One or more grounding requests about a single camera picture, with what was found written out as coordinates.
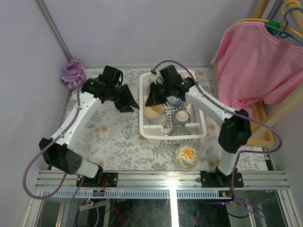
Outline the yellow rimmed bottom bowl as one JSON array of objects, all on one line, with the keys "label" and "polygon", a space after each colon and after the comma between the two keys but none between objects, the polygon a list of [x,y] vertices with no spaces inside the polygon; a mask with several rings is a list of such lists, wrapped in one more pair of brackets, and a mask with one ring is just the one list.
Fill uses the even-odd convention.
[{"label": "yellow rimmed bottom bowl", "polygon": [[149,119],[154,119],[164,115],[164,110],[160,105],[144,106],[143,114]]}]

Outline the purple striped bowl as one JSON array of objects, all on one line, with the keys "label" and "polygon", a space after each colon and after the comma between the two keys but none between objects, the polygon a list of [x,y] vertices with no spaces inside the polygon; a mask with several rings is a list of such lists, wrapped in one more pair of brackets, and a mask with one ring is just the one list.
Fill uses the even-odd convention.
[{"label": "purple striped bowl", "polygon": [[180,110],[173,114],[171,122],[174,126],[185,126],[186,123],[191,123],[191,116],[187,111]]}]

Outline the white plastic dish rack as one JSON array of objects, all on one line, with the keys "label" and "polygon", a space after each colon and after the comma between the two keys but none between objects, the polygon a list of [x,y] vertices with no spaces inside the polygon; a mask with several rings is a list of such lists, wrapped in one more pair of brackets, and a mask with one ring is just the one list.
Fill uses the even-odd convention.
[{"label": "white plastic dish rack", "polygon": [[140,133],[150,143],[194,143],[206,136],[204,114],[192,104],[169,97],[159,105],[146,107],[152,82],[160,82],[160,74],[144,73],[139,84]]}]

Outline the orange flower pattern bowl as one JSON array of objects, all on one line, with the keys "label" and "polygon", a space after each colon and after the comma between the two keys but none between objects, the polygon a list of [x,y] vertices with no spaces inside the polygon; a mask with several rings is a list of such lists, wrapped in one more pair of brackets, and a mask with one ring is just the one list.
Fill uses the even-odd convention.
[{"label": "orange flower pattern bowl", "polygon": [[180,147],[175,151],[174,162],[182,170],[194,170],[199,162],[200,157],[195,149],[189,146]]}]

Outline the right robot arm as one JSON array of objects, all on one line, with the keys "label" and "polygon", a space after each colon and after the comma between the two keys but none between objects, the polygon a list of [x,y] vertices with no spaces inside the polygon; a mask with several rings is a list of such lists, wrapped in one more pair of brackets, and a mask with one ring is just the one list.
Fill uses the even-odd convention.
[{"label": "right robot arm", "polygon": [[192,104],[215,121],[221,129],[218,143],[223,149],[216,182],[220,186],[228,186],[233,180],[232,172],[236,167],[239,150],[251,136],[248,112],[224,105],[208,94],[191,73],[182,78],[173,65],[162,68],[159,74],[150,83],[150,93],[145,105],[160,105],[167,102],[168,97],[174,96]]}]

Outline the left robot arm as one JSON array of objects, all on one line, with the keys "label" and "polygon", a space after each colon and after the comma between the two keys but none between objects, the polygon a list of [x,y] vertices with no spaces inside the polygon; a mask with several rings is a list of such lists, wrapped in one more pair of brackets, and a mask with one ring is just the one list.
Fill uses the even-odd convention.
[{"label": "left robot arm", "polygon": [[74,152],[81,131],[95,111],[105,101],[113,102],[121,113],[132,113],[139,106],[128,85],[123,83],[123,72],[106,66],[97,78],[86,80],[76,92],[77,103],[61,127],[50,139],[42,138],[39,147],[45,162],[69,175],[82,175],[92,186],[100,186],[104,176],[102,167],[85,160]]}]

